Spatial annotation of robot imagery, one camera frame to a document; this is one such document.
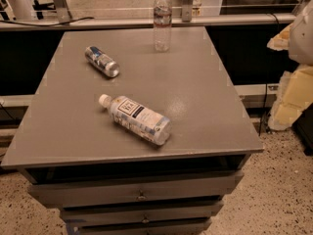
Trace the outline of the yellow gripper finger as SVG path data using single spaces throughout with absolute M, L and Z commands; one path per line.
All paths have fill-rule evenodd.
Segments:
M 267 43 L 267 47 L 275 51 L 283 51 L 289 49 L 289 40 L 291 32 L 291 23 L 281 30 L 277 35 L 272 37 Z
M 280 79 L 277 99 L 268 119 L 272 130 L 291 127 L 313 103 L 313 67 L 299 65 L 294 72 L 285 71 Z

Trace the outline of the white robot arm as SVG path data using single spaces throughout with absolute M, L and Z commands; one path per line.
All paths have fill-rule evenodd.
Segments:
M 280 78 L 277 99 L 268 119 L 272 130 L 283 131 L 313 103 L 313 0 L 296 19 L 267 43 L 269 49 L 287 50 L 298 63 L 295 71 L 285 71 Z

